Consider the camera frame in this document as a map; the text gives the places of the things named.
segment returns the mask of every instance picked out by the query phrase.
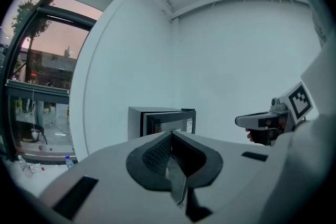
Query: plastic bottle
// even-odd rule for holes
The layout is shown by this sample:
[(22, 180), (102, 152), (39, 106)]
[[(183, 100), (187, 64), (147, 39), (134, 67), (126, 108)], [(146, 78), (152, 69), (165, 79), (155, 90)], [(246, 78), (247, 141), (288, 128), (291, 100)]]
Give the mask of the plastic bottle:
[(35, 165), (30, 165), (30, 171), (34, 174), (34, 173), (41, 173), (42, 171), (44, 171), (44, 168), (41, 167), (41, 163), (37, 163)]
[(65, 164), (68, 166), (68, 169), (73, 168), (74, 162), (70, 160), (70, 156), (66, 155), (65, 156)]
[(30, 171), (28, 164), (26, 163), (26, 161), (24, 159), (22, 159), (21, 155), (18, 155), (17, 157), (19, 159), (19, 163), (20, 163), (20, 167), (21, 167), (22, 172), (24, 172), (24, 174), (27, 178), (31, 178), (33, 176), (33, 174)]

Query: window frame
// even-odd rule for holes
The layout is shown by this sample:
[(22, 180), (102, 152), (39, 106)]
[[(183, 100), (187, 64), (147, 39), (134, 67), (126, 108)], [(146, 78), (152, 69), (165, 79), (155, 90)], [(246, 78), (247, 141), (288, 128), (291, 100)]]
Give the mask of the window frame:
[[(17, 155), (17, 148), (14, 143), (12, 128), (10, 123), (9, 111), (9, 96), (27, 98), (34, 90), (35, 94), (39, 94), (39, 99), (53, 103), (69, 103), (69, 90), (50, 88), (30, 83), (12, 81), (10, 78), (15, 68), (16, 59), (20, 53), (20, 46), (25, 38), (25, 32), (29, 25), (37, 16), (50, 16), (50, 20), (60, 22), (66, 25), (74, 26), (87, 30), (90, 33), (91, 28), (95, 25), (96, 20), (86, 17), (82, 14), (77, 14), (66, 9), (49, 6), (53, 0), (40, 0), (33, 9), (22, 20), (22, 23), (14, 35), (8, 51), (5, 56), (3, 70), (0, 74), (0, 132), (4, 140), (6, 152), (0, 148), (0, 153), (7, 156), (10, 161), (14, 161)], [(38, 162), (53, 162), (53, 157), (36, 157), (29, 156), (30, 159)], [(58, 162), (59, 156), (55, 156), (55, 162)]]

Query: window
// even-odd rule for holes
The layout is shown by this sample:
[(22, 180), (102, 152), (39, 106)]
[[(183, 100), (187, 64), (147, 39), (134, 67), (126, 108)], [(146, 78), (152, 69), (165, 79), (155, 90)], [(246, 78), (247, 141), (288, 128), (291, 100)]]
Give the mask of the window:
[(98, 20), (100, 15), (103, 13), (96, 8), (76, 0), (54, 0), (50, 3), (50, 5), (84, 15), (95, 20)]
[(0, 106), (8, 112), (2, 113), (0, 151), (9, 159), (17, 152), (39, 162), (75, 156), (68, 90), (81, 47), (101, 14), (74, 0), (13, 1), (0, 28), (0, 63), (8, 60), (0, 70)]
[(47, 16), (38, 16), (26, 35), (12, 80), (70, 89), (76, 61), (88, 31)]
[(21, 153), (74, 155), (69, 127), (69, 105), (9, 97), (13, 139)]

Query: tree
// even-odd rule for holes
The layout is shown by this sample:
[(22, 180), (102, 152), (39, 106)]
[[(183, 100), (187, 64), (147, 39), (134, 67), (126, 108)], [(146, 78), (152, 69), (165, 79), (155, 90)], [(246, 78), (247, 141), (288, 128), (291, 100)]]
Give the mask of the tree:
[[(12, 28), (14, 31), (14, 35), (17, 34), (18, 29), (22, 23), (22, 21), (28, 16), (29, 12), (34, 8), (36, 2), (34, 0), (27, 0), (25, 2), (20, 2), (17, 15), (13, 17)], [(30, 50), (31, 45), (35, 37), (39, 37), (41, 33), (48, 29), (49, 25), (51, 24), (51, 20), (47, 20), (44, 17), (37, 17), (35, 18), (28, 26), (27, 30), (25, 31), (25, 38), (29, 38), (29, 47), (27, 53), (27, 61), (26, 61), (26, 78), (25, 82), (30, 80), (31, 69), (29, 66), (29, 59), (30, 59)]]
[(21, 57), (17, 57), (16, 63), (15, 63), (15, 70), (18, 69), (20, 66), (22, 66), (23, 62), (21, 60)]

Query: sky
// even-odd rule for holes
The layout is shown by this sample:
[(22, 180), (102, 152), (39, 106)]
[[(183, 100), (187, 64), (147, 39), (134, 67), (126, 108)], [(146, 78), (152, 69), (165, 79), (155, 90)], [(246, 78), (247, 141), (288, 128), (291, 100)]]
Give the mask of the sky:
[[(13, 17), (17, 15), (19, 3), (24, 1), (27, 0), (13, 0), (1, 24), (1, 41), (8, 41), (8, 44), (11, 41), (14, 35), (11, 27)], [(102, 14), (102, 11), (74, 0), (54, 0), (53, 3), (54, 7), (64, 8), (95, 20)], [(40, 37), (34, 38), (32, 49), (64, 55), (64, 51), (70, 46), (70, 57), (77, 58), (87, 34), (87, 31), (77, 27), (52, 22), (48, 29), (44, 33), (41, 33)], [(28, 46), (29, 41), (25, 40), (22, 47), (27, 48)]]

